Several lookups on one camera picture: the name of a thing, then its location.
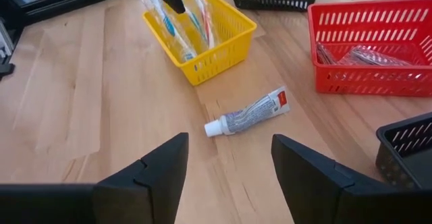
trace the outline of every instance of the wooden tabletop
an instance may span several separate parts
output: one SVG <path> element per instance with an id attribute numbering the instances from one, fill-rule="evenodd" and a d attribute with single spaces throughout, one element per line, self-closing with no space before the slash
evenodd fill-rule
<path id="1" fill-rule="evenodd" d="M 141 12 L 136 0 L 108 0 L 25 29 L 17 70 L 0 82 L 2 182 L 96 182 L 189 132 L 176 223 L 291 223 L 274 133 L 379 179 L 375 130 L 432 111 L 431 99 L 317 94 L 307 15 L 297 12 L 243 11 L 259 26 L 248 59 L 193 87 Z M 206 137 L 206 122 L 282 85 L 289 113 Z"/>

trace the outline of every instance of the toothpaste tube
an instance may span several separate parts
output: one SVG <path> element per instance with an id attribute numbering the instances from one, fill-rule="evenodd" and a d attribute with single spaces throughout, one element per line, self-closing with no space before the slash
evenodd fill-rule
<path id="1" fill-rule="evenodd" d="M 243 110 L 222 115 L 219 119 L 206 123 L 205 132 L 208 137 L 235 134 L 289 110 L 286 88 L 282 86 Z"/>

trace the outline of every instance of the yellow basket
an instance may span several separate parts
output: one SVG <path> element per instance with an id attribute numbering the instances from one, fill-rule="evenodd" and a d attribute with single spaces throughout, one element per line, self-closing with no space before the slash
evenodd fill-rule
<path id="1" fill-rule="evenodd" d="M 243 61 L 249 52 L 252 33 L 257 28 L 252 20 L 224 0 L 208 0 L 208 2 L 213 5 L 213 25 L 216 27 L 220 39 L 224 42 L 185 63 L 180 62 L 179 51 L 168 49 L 168 38 L 165 38 L 162 33 L 162 29 L 166 28 L 158 25 L 149 12 L 143 14 L 144 20 L 169 58 L 175 66 L 182 69 L 193 86 L 203 83 Z M 191 36 L 189 37 L 191 43 L 195 44 L 196 41 Z"/>

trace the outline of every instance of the red basket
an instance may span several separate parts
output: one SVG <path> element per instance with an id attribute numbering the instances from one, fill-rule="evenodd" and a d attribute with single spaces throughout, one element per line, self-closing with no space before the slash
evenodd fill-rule
<path id="1" fill-rule="evenodd" d="M 367 1 L 308 9 L 316 87 L 324 93 L 432 96 L 432 0 Z M 356 45 L 411 66 L 324 65 L 317 42 L 341 59 Z"/>

